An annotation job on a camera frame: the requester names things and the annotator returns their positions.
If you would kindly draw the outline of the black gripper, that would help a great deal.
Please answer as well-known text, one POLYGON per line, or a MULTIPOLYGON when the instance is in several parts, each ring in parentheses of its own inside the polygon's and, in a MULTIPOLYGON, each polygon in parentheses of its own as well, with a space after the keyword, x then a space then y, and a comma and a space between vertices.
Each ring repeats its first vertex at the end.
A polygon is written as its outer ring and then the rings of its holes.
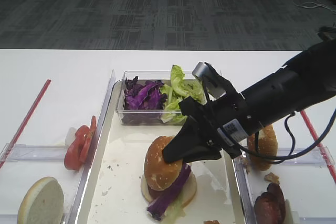
POLYGON ((218 160, 221 150, 236 158, 241 154, 238 143, 261 130, 262 82, 241 93, 222 77, 221 85, 226 94, 214 101, 207 98, 205 105, 189 98, 182 101, 187 120, 162 151, 166 163, 218 160))

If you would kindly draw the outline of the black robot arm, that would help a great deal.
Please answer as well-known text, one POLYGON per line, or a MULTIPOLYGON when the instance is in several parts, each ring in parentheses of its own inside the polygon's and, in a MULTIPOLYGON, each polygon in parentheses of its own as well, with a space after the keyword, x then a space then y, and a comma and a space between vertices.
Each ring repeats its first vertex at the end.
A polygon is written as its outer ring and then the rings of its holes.
POLYGON ((240 142, 263 127, 335 96, 335 41, 316 44, 243 92, 206 62, 192 72, 206 104, 188 97, 179 106, 187 120, 163 149, 166 163, 231 158, 246 149, 240 142))

